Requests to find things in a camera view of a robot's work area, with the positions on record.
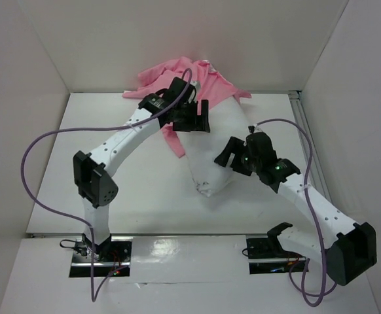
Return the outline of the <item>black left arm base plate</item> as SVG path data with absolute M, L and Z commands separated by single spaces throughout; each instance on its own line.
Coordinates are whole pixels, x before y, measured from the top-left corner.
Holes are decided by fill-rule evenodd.
M 73 245 L 70 278 L 90 278 L 91 250 L 81 240 L 70 240 Z M 104 278 L 112 273 L 112 277 L 129 277 L 132 257 L 132 240 L 115 239 L 106 251 L 94 256 L 94 277 Z

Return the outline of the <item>white pillow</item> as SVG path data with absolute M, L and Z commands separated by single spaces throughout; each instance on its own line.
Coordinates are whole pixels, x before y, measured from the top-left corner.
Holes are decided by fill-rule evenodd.
M 209 110 L 210 132 L 179 132 L 190 173 L 197 192 L 210 197 L 220 192 L 232 179 L 230 168 L 218 166 L 214 159 L 231 137 L 244 139 L 249 120 L 235 97 L 231 96 Z

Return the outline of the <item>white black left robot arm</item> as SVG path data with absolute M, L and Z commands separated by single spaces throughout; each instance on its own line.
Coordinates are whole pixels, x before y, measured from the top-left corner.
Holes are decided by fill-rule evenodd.
M 175 77 L 168 88 L 146 95 L 123 128 L 106 142 L 74 155 L 74 181 L 87 222 L 82 240 L 94 260 L 105 260 L 110 253 L 109 205 L 118 194 L 113 176 L 121 163 L 166 124 L 174 131 L 210 131 L 209 102 L 197 101 L 196 95 L 194 85 Z

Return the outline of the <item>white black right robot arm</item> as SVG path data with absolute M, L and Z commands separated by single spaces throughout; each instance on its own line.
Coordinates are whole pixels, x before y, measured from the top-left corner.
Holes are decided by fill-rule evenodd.
M 266 248 L 273 256 L 298 253 L 318 263 L 325 261 L 326 274 L 346 286 L 377 261 L 376 231 L 367 222 L 358 224 L 308 184 L 300 169 L 286 158 L 278 158 L 264 132 L 241 140 L 231 137 L 214 162 L 242 175 L 256 174 L 276 194 L 291 202 L 320 235 L 303 232 L 288 222 L 268 231 Z

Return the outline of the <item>pink fabric pillowcase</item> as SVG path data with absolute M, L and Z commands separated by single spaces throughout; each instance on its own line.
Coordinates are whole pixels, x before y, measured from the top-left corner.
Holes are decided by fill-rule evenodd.
M 250 98 L 251 94 L 235 87 L 225 79 L 210 62 L 206 60 L 192 61 L 188 57 L 180 57 L 159 63 L 158 65 L 146 69 L 138 74 L 140 86 L 137 90 L 123 93 L 126 99 L 143 99 L 144 96 L 155 93 L 163 88 L 167 88 L 172 79 L 181 77 L 186 69 L 192 70 L 192 83 L 199 87 L 196 100 L 206 99 L 209 101 L 209 109 L 222 102 L 228 97 L 235 97 L 240 104 L 241 98 Z M 162 128 L 163 136 L 177 155 L 181 158 L 185 155 L 178 138 L 178 132 L 172 130 L 172 126 L 167 125 Z

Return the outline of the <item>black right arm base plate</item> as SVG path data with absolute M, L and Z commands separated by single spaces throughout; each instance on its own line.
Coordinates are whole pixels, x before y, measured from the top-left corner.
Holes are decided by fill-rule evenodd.
M 247 237 L 242 254 L 248 259 L 251 275 L 289 273 L 290 270 L 302 272 L 306 261 L 297 253 L 273 251 L 266 236 Z

